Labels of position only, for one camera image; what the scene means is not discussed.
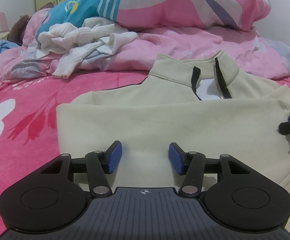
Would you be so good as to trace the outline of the light pink quilt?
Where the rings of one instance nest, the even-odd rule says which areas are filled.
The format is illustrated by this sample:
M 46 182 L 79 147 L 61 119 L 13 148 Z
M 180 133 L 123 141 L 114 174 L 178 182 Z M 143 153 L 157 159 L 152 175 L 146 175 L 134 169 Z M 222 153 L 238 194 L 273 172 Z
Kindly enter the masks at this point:
M 28 46 L 8 49 L 0 54 L 0 86 L 51 75 L 60 58 L 49 53 L 38 59 L 39 32 Z M 110 56 L 93 51 L 74 72 L 83 70 L 150 70 L 159 54 L 178 60 L 206 59 L 223 50 L 246 72 L 268 79 L 290 76 L 290 48 L 280 41 L 224 27 L 207 30 L 184 27 L 159 27 L 138 32 L 138 39 L 120 47 Z

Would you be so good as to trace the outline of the dark brown garment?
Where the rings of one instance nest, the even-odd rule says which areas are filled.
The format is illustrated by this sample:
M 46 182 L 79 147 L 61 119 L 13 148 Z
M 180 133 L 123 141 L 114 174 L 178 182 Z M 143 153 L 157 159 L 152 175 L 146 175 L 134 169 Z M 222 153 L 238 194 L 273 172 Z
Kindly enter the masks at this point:
M 28 47 L 34 41 L 38 28 L 41 26 L 48 11 L 53 7 L 54 4 L 49 2 L 42 6 L 32 16 L 21 16 L 12 27 L 7 40 L 19 46 Z

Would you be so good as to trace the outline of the beige zip hoodie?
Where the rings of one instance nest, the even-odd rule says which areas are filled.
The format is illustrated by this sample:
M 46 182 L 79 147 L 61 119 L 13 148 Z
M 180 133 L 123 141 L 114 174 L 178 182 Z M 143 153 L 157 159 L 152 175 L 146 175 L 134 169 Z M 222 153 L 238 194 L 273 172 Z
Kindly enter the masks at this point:
M 88 92 L 57 106 L 62 153 L 81 157 L 119 140 L 113 186 L 180 186 L 168 145 L 233 155 L 290 192 L 290 88 L 246 73 L 224 52 L 201 61 L 159 55 L 139 85 Z

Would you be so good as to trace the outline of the large pink blue cartoon pillow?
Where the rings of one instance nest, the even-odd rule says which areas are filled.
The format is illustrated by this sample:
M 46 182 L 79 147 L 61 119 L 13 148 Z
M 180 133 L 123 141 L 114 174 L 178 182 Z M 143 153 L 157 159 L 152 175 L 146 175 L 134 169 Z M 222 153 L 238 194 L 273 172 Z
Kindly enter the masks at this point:
M 66 22 L 81 27 L 96 16 L 133 30 L 221 25 L 249 31 L 270 10 L 269 0 L 66 0 L 48 11 L 39 32 Z

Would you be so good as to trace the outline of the pink magenta floral bed blanket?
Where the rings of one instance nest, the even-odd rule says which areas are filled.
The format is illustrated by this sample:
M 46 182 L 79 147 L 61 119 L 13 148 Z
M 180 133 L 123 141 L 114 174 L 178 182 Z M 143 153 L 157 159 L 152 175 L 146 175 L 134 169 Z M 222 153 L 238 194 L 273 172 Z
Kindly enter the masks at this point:
M 44 77 L 0 87 L 0 194 L 57 157 L 56 109 L 78 96 L 139 85 L 142 73 L 85 73 L 69 80 Z M 5 226 L 0 217 L 0 234 Z

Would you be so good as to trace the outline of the crumpled white cloth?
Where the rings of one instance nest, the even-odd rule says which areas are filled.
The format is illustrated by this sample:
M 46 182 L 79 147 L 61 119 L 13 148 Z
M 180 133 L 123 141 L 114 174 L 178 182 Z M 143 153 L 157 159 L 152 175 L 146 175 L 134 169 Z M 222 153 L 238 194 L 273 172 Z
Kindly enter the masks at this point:
M 40 59 L 49 53 L 61 55 L 53 76 L 67 79 L 76 66 L 93 51 L 112 56 L 120 47 L 136 39 L 137 33 L 128 31 L 116 22 L 92 17 L 85 19 L 80 28 L 66 22 L 54 24 L 49 31 L 40 33 L 40 49 L 37 50 L 36 57 Z

